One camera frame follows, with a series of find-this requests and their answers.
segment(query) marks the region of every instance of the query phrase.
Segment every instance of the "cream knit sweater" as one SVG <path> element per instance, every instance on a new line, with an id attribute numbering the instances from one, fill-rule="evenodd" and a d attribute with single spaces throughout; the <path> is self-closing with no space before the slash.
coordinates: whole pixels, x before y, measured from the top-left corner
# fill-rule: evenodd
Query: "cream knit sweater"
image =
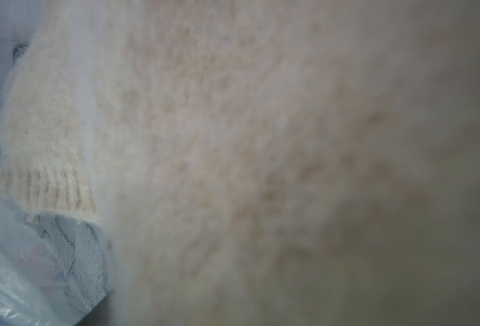
<path id="1" fill-rule="evenodd" d="M 7 78 L 0 192 L 31 215 L 99 223 L 74 107 L 66 4 L 46 3 L 31 45 Z"/>
<path id="2" fill-rule="evenodd" d="M 114 325 L 480 325 L 480 0 L 71 4 Z"/>

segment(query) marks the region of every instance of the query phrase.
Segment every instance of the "gray towel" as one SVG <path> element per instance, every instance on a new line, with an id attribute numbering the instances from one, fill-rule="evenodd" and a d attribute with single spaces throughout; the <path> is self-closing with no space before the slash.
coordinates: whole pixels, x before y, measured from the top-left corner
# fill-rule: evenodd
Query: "gray towel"
<path id="1" fill-rule="evenodd" d="M 60 215 L 38 216 L 28 226 L 49 242 L 65 277 L 76 285 L 77 289 L 65 290 L 67 298 L 71 298 L 70 309 L 85 315 L 111 289 L 106 269 L 107 245 L 101 230 Z M 85 307 L 75 305 L 77 290 Z"/>

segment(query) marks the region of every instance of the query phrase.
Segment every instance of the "beige fabric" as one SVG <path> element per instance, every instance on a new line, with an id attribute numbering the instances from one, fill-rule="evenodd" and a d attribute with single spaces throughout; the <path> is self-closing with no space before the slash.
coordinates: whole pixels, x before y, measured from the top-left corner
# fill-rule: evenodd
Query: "beige fabric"
<path id="1" fill-rule="evenodd" d="M 31 214 L 99 223 L 81 153 L 66 8 L 48 1 L 41 26 L 5 84 L 0 193 Z"/>
<path id="2" fill-rule="evenodd" d="M 480 325 L 480 0 L 75 0 L 114 325 Z"/>

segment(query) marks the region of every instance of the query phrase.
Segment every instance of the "clear plastic bag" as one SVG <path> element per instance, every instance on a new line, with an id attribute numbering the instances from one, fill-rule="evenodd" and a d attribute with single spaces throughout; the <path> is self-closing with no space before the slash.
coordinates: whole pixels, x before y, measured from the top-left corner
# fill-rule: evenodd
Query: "clear plastic bag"
<path id="1" fill-rule="evenodd" d="M 0 0 L 0 111 L 14 45 L 30 39 L 41 5 L 42 0 Z M 64 273 L 46 244 L 25 227 L 25 218 L 0 198 L 0 326 L 74 324 L 79 317 L 69 311 Z"/>
<path id="2" fill-rule="evenodd" d="M 65 325 L 57 319 L 38 287 L 12 264 L 0 246 L 0 326 Z M 57 286 L 50 280 L 47 286 Z"/>

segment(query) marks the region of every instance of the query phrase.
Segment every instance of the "fuzzy knit fabric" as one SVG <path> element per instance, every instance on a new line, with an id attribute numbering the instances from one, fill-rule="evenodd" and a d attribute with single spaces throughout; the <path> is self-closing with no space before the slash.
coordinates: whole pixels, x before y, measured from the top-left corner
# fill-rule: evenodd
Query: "fuzzy knit fabric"
<path id="1" fill-rule="evenodd" d="M 99 223 L 74 107 L 67 7 L 46 2 L 41 24 L 5 83 L 0 193 L 31 214 Z"/>
<path id="2" fill-rule="evenodd" d="M 73 0 L 112 325 L 480 325 L 480 0 Z"/>

